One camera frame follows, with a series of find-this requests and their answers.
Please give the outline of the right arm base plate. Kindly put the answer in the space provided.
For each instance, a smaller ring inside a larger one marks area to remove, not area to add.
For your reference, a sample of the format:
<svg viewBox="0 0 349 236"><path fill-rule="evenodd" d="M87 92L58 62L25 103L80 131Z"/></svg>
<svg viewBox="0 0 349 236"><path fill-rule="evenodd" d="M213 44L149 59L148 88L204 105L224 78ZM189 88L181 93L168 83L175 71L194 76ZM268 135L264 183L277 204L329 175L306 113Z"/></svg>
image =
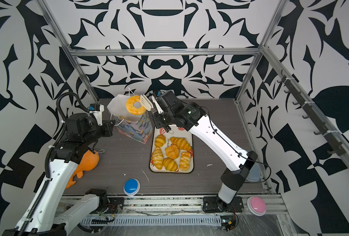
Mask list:
<svg viewBox="0 0 349 236"><path fill-rule="evenodd" d="M227 204L219 197L203 197L203 211L205 213L221 213L221 212L236 212L241 213L244 205L241 197L234 197L233 200Z"/></svg>

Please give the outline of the fake ring donut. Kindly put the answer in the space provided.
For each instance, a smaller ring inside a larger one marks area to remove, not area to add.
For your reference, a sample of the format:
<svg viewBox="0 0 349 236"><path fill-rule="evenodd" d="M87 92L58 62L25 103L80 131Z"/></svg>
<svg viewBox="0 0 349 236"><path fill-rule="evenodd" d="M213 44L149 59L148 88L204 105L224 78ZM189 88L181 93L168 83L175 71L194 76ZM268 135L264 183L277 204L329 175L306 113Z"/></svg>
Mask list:
<svg viewBox="0 0 349 236"><path fill-rule="evenodd" d="M141 103L141 99L139 95L134 95L134 96L130 96L127 100L126 100L126 109L127 111L135 116L139 116L139 115L143 115L146 112L146 108L141 105L139 108L135 107L136 103Z"/></svg>

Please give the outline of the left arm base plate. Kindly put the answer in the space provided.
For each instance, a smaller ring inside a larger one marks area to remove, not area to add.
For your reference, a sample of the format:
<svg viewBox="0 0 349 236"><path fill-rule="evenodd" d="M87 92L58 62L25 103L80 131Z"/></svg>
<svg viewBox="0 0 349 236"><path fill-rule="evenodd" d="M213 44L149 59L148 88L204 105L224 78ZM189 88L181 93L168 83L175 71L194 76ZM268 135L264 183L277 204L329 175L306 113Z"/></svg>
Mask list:
<svg viewBox="0 0 349 236"><path fill-rule="evenodd" d="M112 214L117 213L123 209L124 198L123 197L110 197L108 198L106 208L103 213Z"/></svg>

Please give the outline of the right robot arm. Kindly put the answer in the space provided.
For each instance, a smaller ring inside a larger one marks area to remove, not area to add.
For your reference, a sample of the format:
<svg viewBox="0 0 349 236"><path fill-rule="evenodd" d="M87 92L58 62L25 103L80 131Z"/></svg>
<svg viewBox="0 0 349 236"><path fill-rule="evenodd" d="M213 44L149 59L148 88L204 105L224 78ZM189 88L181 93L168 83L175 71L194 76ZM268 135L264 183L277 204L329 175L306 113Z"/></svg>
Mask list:
<svg viewBox="0 0 349 236"><path fill-rule="evenodd" d="M258 160L254 151L234 143L211 120L206 107L195 102L184 102L172 91L156 91L151 98L140 95L140 104L151 112L156 128L170 130L176 125L197 136L223 161L226 170L221 176L222 186L216 198L218 207L227 207L245 183Z"/></svg>

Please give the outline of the floral paper gift bag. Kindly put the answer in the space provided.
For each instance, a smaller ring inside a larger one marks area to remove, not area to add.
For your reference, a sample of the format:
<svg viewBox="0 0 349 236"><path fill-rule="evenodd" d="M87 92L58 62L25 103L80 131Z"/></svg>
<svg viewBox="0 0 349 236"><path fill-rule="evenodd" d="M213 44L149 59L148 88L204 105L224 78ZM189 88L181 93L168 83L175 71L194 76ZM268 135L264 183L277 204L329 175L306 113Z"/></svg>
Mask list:
<svg viewBox="0 0 349 236"><path fill-rule="evenodd" d="M140 143L146 144L153 134L152 124L146 111L143 115L135 116L130 114L126 109L126 100L130 96L136 95L130 89L128 94L119 94L114 97L107 105L111 118L115 121L115 127L119 133L132 138ZM135 107L139 108L141 103L136 103Z"/></svg>

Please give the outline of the small fake croissant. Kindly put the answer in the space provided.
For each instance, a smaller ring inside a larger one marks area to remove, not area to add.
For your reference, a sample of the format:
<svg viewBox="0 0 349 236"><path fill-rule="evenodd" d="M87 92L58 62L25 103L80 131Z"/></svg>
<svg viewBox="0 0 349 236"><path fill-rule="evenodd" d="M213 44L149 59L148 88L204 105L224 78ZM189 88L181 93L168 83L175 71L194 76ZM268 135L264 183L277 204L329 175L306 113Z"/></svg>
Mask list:
<svg viewBox="0 0 349 236"><path fill-rule="evenodd" d="M154 140L154 145L157 148L161 148L166 142L166 137L162 134L159 134Z"/></svg>

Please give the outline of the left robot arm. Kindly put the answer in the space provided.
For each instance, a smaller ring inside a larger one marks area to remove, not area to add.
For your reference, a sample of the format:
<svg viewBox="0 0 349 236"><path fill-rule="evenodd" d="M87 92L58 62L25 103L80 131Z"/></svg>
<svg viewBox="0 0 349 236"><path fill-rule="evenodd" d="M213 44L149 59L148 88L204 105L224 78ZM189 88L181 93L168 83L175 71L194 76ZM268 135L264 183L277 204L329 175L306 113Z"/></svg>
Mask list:
<svg viewBox="0 0 349 236"><path fill-rule="evenodd" d="M71 176L89 146L101 137L112 136L113 120L103 120L101 112L79 113L65 120L65 139L49 148L45 174L27 212L5 236L67 236L88 214L105 211L110 203L103 189L89 190L74 206L55 216Z"/></svg>

